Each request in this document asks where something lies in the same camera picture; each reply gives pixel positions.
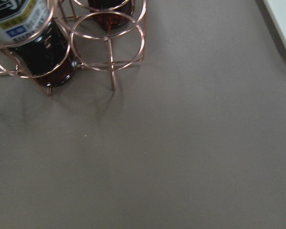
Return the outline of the front tea bottle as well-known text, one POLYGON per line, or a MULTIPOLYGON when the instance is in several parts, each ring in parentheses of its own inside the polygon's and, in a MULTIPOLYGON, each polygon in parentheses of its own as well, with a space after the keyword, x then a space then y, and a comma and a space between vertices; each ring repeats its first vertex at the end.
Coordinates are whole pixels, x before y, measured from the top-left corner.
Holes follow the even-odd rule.
POLYGON ((60 86, 74 74, 68 40, 50 18, 45 0, 0 0, 0 44, 14 44, 9 51, 41 86, 60 86))

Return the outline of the back right tea bottle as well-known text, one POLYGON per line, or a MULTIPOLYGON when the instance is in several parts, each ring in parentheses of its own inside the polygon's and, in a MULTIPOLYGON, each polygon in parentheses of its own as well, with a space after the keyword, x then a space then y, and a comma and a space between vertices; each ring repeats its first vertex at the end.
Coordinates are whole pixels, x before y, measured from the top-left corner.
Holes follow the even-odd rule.
POLYGON ((105 30, 117 29, 126 25, 129 20, 117 13, 105 12, 110 8, 117 7, 113 11, 131 16, 134 11, 134 0, 88 0, 90 8, 103 11, 103 13, 95 14, 92 16, 94 21, 105 30))

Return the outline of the cream rabbit tray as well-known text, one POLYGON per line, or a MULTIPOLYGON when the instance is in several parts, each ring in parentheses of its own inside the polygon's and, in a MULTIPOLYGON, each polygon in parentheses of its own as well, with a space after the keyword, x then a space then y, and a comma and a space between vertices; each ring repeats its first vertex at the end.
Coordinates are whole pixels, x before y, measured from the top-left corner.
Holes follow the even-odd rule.
POLYGON ((286 49, 286 0, 264 0, 264 4, 286 49))

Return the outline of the tea bottle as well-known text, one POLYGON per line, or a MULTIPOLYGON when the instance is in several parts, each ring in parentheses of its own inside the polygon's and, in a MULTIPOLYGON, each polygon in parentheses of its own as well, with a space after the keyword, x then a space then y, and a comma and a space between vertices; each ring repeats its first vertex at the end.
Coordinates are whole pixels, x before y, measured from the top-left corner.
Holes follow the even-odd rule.
POLYGON ((60 86, 74 74, 68 40, 50 18, 45 0, 0 0, 0 44, 14 44, 9 51, 41 86, 60 86))
POLYGON ((88 0, 90 8, 103 11, 103 13, 95 14, 92 16, 94 21, 105 30, 117 29, 126 25, 129 20, 117 13, 105 12, 110 8, 117 7, 113 11, 131 16, 134 11, 134 0, 88 0))

